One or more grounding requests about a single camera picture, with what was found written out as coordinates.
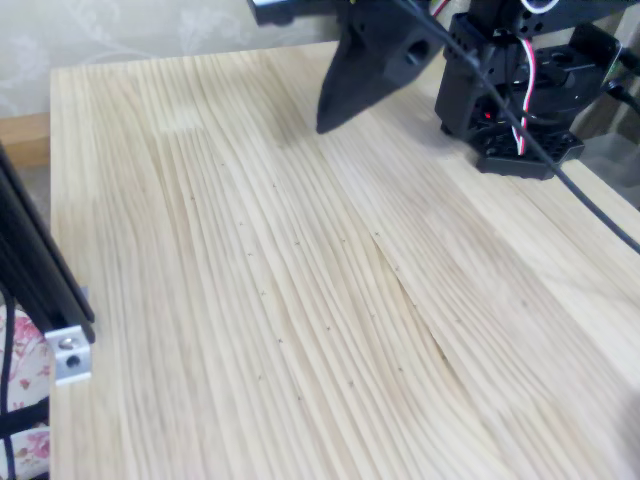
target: black cable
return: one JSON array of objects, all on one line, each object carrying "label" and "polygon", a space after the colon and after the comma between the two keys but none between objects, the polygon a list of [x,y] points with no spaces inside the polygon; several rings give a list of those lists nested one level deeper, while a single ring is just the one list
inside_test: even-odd
[{"label": "black cable", "polygon": [[[0,292],[4,298],[7,310],[5,323],[4,355],[2,361],[2,373],[0,374],[0,415],[6,415],[9,411],[9,377],[11,375],[11,357],[13,355],[13,331],[15,327],[16,305],[9,290],[0,283]],[[16,459],[13,456],[13,442],[11,435],[3,438],[4,451],[7,456],[7,472],[9,478],[16,478]]]},{"label": "black cable", "polygon": [[463,50],[463,48],[457,44],[451,35],[439,24],[432,24],[425,16],[420,7],[415,3],[414,0],[406,0],[406,5],[403,2],[400,2],[403,8],[405,8],[408,12],[413,15],[417,13],[417,19],[420,23],[423,24],[425,28],[427,28],[435,37],[442,40],[448,47],[450,47],[453,51],[455,51],[461,58],[464,59],[465,62],[471,67],[474,75],[482,82],[485,88],[488,90],[491,98],[496,102],[498,107],[503,111],[507,120],[516,131],[524,137],[527,142],[527,146],[533,149],[538,157],[547,164],[547,166],[556,174],[556,176],[560,179],[562,183],[573,193],[582,204],[591,211],[598,219],[604,223],[609,230],[615,233],[620,240],[626,243],[634,252],[640,255],[640,244],[636,242],[631,236],[627,234],[622,228],[620,228],[606,213],[604,213],[595,203],[591,201],[591,199],[585,195],[585,193],[580,190],[580,188],[571,180],[566,173],[562,171],[562,169],[553,161],[553,159],[544,151],[544,149],[540,146],[540,144],[533,138],[531,133],[526,128],[523,128],[520,124],[520,120],[516,118],[516,116],[511,112],[509,105],[502,98],[496,87],[491,83],[491,81],[487,78],[486,73],[482,71],[480,68],[480,61]]}]

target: wallpaper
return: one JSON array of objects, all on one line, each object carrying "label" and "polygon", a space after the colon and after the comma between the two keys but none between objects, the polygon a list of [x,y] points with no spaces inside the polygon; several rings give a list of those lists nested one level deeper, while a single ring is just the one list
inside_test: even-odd
[{"label": "wallpaper", "polygon": [[0,0],[0,118],[49,109],[49,71],[337,38],[335,18],[258,28],[246,0]]}]

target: wood grain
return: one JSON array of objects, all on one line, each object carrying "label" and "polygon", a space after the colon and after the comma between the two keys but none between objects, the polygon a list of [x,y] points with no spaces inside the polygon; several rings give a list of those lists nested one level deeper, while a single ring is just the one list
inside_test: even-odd
[{"label": "wood grain", "polygon": [[49,165],[49,114],[1,118],[0,142],[16,168]]},{"label": "wood grain", "polygon": [[555,180],[478,174],[439,62],[317,136],[332,48],[54,72],[53,230],[98,315],[54,478],[640,473],[638,259]]}]

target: wooden table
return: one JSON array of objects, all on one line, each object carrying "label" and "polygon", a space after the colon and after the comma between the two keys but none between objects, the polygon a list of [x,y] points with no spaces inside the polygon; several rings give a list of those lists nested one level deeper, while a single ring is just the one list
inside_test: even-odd
[{"label": "wooden table", "polygon": [[52,392],[53,478],[640,474],[640,259],[557,180],[479,174],[442,61],[316,135],[334,48],[54,72],[98,341]]}]

